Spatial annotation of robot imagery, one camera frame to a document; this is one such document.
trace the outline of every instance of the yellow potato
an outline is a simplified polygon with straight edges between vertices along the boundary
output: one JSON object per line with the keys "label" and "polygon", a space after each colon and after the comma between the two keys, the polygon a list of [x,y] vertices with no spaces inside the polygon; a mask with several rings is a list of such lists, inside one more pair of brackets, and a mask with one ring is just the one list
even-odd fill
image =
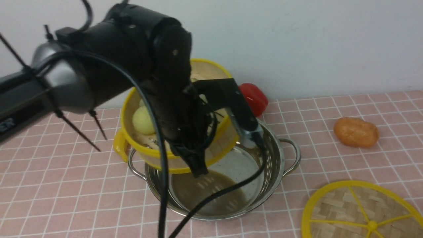
{"label": "yellow potato", "polygon": [[379,140],[379,130],[370,122],[357,118],[338,119],[333,132],[344,145],[351,147],[371,147]]}
{"label": "yellow potato", "polygon": [[150,119],[150,113],[146,106],[138,108],[132,116],[134,129],[143,135],[154,134],[153,122]]}

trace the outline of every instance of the pink tiled countertop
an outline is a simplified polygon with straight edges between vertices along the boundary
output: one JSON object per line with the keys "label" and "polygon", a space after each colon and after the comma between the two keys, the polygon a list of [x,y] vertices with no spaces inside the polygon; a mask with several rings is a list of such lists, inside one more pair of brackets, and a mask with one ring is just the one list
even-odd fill
{"label": "pink tiled countertop", "polygon": [[[55,116],[0,147],[1,237],[156,237],[158,201],[112,150],[119,109],[98,114],[108,141],[89,116],[69,118],[102,152]],[[378,144],[356,149],[337,142],[332,127],[341,116],[376,124]],[[190,221],[179,237],[300,238],[306,201],[337,180],[379,184],[423,211],[423,91],[278,100],[263,120],[277,136],[301,145],[300,167],[253,212]],[[288,146],[284,152],[289,166],[294,152]],[[168,230],[180,220],[170,211]]]}

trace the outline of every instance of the metal pot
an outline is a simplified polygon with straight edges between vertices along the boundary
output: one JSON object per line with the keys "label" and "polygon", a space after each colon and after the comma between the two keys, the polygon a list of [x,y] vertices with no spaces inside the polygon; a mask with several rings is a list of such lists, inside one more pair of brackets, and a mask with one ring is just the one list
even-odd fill
{"label": "metal pot", "polygon": [[[298,145],[290,139],[276,138],[264,123],[260,122],[260,125],[264,131],[264,142],[267,149],[267,166],[260,177],[255,179],[252,183],[240,188],[245,194],[245,199],[242,199],[242,205],[240,205],[238,201],[234,201],[234,203],[237,204],[237,206],[235,206],[237,210],[229,209],[219,214],[209,214],[206,212],[201,213],[202,210],[200,210],[192,217],[193,219],[213,221],[241,216],[257,208],[264,201],[266,201],[280,185],[282,178],[299,166],[301,161],[301,152]],[[291,144],[297,154],[294,164],[287,170],[284,170],[285,158],[283,156],[283,150],[280,141]],[[148,164],[145,164],[145,174],[140,173],[135,169],[132,162],[134,154],[135,150],[132,150],[128,159],[129,168],[137,177],[147,181],[150,190],[153,192],[155,197],[160,200],[160,194],[163,192],[161,171],[149,166]],[[231,152],[229,152],[224,158],[222,158],[216,164],[211,165],[209,167],[209,171],[216,171],[219,174],[223,174],[229,177],[233,180],[233,182],[238,183],[241,180],[251,176],[256,170],[258,170],[261,163],[262,158],[258,148],[248,149],[242,146],[240,143],[237,143]],[[179,195],[176,195],[177,193],[173,189],[173,185],[175,181],[177,182],[183,180],[182,177],[179,176],[188,175],[189,174],[170,174],[170,188],[168,190],[168,208],[183,216],[188,214],[189,206],[187,203],[181,202]],[[239,199],[239,194],[234,192],[229,193],[228,196],[232,193],[234,195],[231,199]],[[195,197],[197,194],[198,193],[195,192],[191,197]]]}

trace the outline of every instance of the yellow handle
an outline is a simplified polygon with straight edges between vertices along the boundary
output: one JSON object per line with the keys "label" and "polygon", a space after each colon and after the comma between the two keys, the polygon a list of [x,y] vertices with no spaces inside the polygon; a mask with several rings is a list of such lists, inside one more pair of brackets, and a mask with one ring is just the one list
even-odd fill
{"label": "yellow handle", "polygon": [[128,141],[125,139],[125,135],[122,129],[119,129],[118,133],[115,135],[115,139],[113,140],[113,149],[118,155],[121,156],[125,163],[128,162],[128,155],[126,154],[127,148]]}

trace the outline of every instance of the brown liquid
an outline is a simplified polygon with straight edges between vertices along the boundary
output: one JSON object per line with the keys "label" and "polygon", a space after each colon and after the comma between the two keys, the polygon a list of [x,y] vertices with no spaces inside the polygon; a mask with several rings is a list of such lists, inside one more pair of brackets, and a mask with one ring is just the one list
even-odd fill
{"label": "brown liquid", "polygon": [[[236,183],[223,174],[209,171],[207,175],[199,178],[194,178],[192,174],[173,174],[171,184],[176,199],[186,209],[192,210],[206,197]],[[209,202],[197,214],[203,216],[232,214],[247,205],[244,193],[241,189],[237,189]]]}

